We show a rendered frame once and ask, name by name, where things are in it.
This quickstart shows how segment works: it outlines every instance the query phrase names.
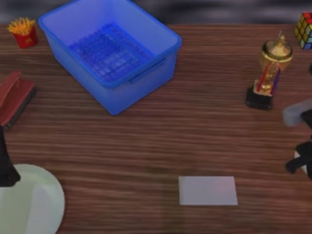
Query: wooden table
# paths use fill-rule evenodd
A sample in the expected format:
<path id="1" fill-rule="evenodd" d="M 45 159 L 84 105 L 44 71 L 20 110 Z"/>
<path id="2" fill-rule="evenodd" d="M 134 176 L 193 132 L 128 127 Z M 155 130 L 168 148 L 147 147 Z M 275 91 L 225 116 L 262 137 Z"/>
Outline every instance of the wooden table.
<path id="1" fill-rule="evenodd" d="M 0 75 L 19 69 L 38 88 L 6 133 L 15 164 L 51 171 L 64 186 L 60 234 L 309 234 L 312 182 L 284 164 L 309 139 L 282 110 L 311 98 L 311 51 L 292 25 L 172 26 L 183 39 L 175 77 L 116 117 L 40 44 L 17 48 L 0 28 Z M 271 111 L 245 105 L 259 50 L 280 29 L 294 59 Z M 238 206 L 179 206 L 178 176 L 234 176 Z"/>

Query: golden trophy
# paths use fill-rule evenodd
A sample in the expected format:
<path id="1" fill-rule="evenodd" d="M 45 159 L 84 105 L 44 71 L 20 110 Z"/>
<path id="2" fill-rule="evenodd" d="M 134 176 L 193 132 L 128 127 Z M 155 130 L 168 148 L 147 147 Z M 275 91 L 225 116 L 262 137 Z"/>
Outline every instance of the golden trophy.
<path id="1" fill-rule="evenodd" d="M 265 42 L 261 49 L 260 67 L 262 77 L 247 90 L 246 104 L 251 108 L 270 110 L 281 72 L 290 64 L 293 49 L 285 41 L 282 32 L 277 40 Z"/>

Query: french fries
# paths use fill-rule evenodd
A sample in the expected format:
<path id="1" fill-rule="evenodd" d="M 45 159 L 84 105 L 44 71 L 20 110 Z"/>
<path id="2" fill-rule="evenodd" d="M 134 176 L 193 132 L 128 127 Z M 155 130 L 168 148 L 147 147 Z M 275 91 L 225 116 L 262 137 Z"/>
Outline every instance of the french fries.
<path id="1" fill-rule="evenodd" d="M 10 23 L 8 30 L 11 33 L 18 34 L 21 36 L 26 36 L 30 34 L 33 26 L 35 25 L 35 20 L 29 20 L 28 18 L 19 18 Z"/>

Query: french fries toy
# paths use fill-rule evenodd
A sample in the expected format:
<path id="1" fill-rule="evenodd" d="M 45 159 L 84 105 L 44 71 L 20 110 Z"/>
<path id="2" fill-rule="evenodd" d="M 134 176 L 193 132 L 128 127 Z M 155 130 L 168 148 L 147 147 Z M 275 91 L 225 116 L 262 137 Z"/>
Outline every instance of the french fries toy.
<path id="1" fill-rule="evenodd" d="M 38 38 L 35 29 L 35 20 L 28 18 L 19 18 L 10 23 L 8 27 L 18 44 L 23 49 L 38 43 Z"/>

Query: red fries container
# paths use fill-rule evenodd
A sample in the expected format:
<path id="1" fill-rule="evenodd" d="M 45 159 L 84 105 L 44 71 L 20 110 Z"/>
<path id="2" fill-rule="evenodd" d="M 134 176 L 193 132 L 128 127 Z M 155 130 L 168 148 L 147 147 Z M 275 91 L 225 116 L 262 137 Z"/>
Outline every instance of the red fries container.
<path id="1" fill-rule="evenodd" d="M 36 29 L 33 27 L 30 31 L 30 34 L 22 36 L 13 33 L 13 36 L 21 49 L 34 46 L 38 43 L 38 38 L 36 34 Z"/>

